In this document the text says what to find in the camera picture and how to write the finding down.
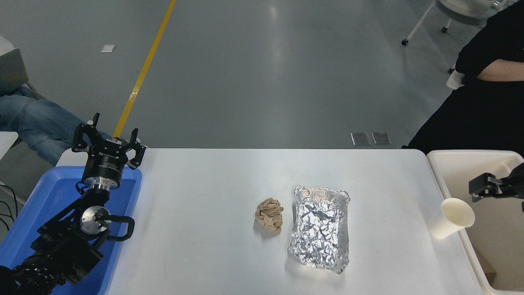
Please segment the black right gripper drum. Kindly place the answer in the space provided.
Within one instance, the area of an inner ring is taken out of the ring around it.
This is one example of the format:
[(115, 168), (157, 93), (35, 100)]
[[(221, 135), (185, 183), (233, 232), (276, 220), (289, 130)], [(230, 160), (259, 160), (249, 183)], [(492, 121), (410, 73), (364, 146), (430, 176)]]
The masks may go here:
[(508, 184), (519, 198), (524, 199), (524, 163), (516, 166), (508, 175)]

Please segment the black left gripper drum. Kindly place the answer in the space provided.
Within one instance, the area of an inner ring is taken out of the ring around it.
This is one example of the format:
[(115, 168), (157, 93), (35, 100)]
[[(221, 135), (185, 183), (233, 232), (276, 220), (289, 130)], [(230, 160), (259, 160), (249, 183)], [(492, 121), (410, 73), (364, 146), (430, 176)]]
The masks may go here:
[(128, 158), (123, 147), (103, 140), (88, 148), (88, 159), (81, 181), (91, 185), (96, 179), (108, 179), (111, 185), (120, 185)]

